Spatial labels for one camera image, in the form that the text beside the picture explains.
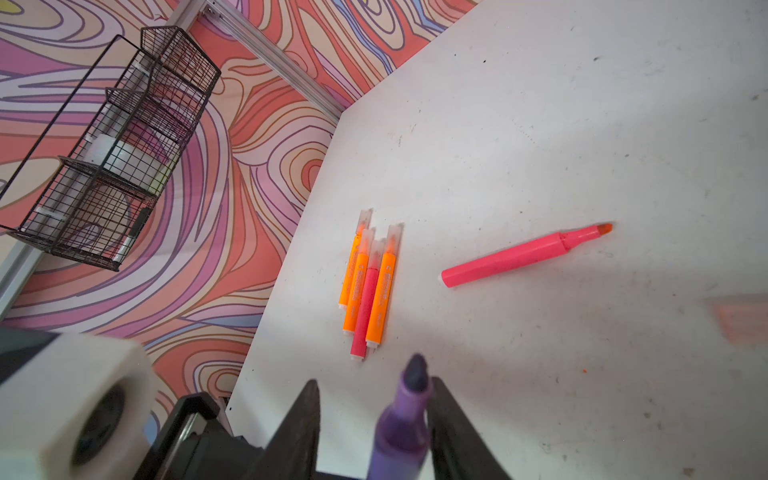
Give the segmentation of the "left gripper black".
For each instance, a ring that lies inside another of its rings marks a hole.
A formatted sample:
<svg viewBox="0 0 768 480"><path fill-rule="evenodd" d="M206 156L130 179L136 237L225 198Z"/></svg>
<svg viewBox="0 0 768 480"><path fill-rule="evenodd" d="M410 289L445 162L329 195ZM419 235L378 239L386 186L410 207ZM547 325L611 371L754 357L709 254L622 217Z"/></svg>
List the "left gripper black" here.
<svg viewBox="0 0 768 480"><path fill-rule="evenodd" d="M182 397L150 446L136 479L243 479L264 450L235 437L208 393Z"/></svg>

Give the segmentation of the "purple marker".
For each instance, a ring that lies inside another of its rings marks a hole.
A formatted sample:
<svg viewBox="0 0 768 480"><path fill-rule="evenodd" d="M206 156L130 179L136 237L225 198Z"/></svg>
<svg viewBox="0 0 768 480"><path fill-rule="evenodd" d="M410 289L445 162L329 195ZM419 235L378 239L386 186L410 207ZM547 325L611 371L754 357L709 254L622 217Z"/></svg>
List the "purple marker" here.
<svg viewBox="0 0 768 480"><path fill-rule="evenodd" d="M432 394L428 364L414 354L400 374L393 402L375 428L367 479L417 479L430 448L426 410Z"/></svg>

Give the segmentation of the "orange highlighter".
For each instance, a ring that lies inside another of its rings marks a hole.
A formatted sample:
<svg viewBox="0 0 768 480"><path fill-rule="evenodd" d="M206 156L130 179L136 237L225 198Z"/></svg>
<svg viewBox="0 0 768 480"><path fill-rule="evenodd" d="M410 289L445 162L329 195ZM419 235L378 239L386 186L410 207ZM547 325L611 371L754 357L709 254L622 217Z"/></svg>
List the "orange highlighter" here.
<svg viewBox="0 0 768 480"><path fill-rule="evenodd" d="M362 241L362 233L365 229L369 228L372 214L373 214L372 209L362 210L360 212L360 215L357 221L355 236L353 239L352 247L350 249L350 254L349 254L347 267L346 267L346 271L343 278L342 290L340 293L339 303L338 303L339 308L343 310L345 310L348 305L352 278L354 274L355 261L358 254L360 243Z"/></svg>
<svg viewBox="0 0 768 480"><path fill-rule="evenodd" d="M351 262L351 276L349 280L345 281L344 287L344 291L346 292L346 302L344 305L346 309L342 329L346 335L352 336L356 330L363 285L374 238L375 229L371 228L362 229L360 234L356 236L357 245L354 260Z"/></svg>

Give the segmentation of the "orange thin marker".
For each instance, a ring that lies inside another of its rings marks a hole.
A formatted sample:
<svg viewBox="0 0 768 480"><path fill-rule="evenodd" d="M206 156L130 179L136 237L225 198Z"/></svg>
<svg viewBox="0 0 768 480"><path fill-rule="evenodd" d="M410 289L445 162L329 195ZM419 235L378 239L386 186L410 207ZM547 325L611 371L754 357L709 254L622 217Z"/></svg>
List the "orange thin marker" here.
<svg viewBox="0 0 768 480"><path fill-rule="evenodd" d="M374 303L366 333L366 344L371 349L377 349L383 340L403 229L403 223L391 225L384 242Z"/></svg>

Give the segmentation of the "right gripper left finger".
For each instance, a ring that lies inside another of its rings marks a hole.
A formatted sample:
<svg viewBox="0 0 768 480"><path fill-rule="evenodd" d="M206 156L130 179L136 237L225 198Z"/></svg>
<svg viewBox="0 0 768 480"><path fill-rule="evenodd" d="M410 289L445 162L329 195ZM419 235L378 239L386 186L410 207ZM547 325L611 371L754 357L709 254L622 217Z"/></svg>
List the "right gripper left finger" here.
<svg viewBox="0 0 768 480"><path fill-rule="evenodd" d="M321 424L320 390L306 382L272 439L243 479L314 479Z"/></svg>

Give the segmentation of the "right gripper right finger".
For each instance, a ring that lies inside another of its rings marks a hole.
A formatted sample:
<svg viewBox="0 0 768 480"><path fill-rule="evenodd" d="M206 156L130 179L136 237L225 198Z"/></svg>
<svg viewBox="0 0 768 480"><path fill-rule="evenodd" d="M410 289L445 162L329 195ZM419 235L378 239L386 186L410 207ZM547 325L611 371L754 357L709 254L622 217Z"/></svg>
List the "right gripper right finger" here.
<svg viewBox="0 0 768 480"><path fill-rule="evenodd" d="M436 479L511 480L439 377L431 378L427 405L430 450Z"/></svg>

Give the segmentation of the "pink marker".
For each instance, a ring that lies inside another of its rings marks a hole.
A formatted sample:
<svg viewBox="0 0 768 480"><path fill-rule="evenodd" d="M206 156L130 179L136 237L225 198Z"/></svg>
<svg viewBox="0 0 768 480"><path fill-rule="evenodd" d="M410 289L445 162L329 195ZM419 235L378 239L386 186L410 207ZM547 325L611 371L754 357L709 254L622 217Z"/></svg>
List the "pink marker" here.
<svg viewBox="0 0 768 480"><path fill-rule="evenodd" d="M371 255L368 267L363 278L363 290L361 295L356 328L350 355L355 361L362 362L366 357L367 343L366 333L370 321L372 306L375 297L376 286L378 282L379 270L383 252L385 249L385 240L378 239L372 244Z"/></svg>
<svg viewBox="0 0 768 480"><path fill-rule="evenodd" d="M448 288L523 268L566 255L584 243L597 240L613 230L611 223L556 232L503 251L446 269L441 280Z"/></svg>

